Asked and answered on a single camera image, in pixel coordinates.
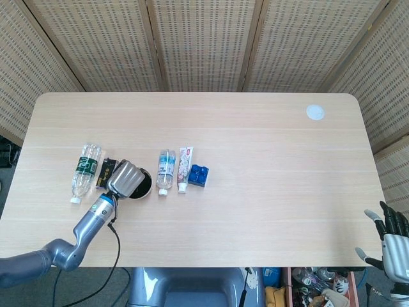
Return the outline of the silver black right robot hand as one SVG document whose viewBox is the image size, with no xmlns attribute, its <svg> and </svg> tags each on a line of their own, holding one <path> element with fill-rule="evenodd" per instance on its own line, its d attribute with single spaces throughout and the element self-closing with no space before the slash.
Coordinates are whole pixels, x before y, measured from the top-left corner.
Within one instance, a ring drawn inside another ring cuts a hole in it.
<svg viewBox="0 0 409 307">
<path fill-rule="evenodd" d="M 359 248 L 355 248 L 358 257 L 365 263 L 384 271 L 394 283 L 408 283 L 408 219 L 398 211 L 380 202 L 384 218 L 366 209 L 365 215 L 376 226 L 382 245 L 382 259 L 377 260 L 366 255 Z"/>
</svg>

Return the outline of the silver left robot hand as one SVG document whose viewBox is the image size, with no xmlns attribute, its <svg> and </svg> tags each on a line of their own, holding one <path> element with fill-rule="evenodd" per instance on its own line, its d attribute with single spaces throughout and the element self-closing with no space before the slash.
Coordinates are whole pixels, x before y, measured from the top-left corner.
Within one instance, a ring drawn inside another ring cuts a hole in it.
<svg viewBox="0 0 409 307">
<path fill-rule="evenodd" d="M 146 179 L 142 169 L 123 159 L 108 179 L 107 190 L 120 198 L 129 198 Z"/>
</svg>

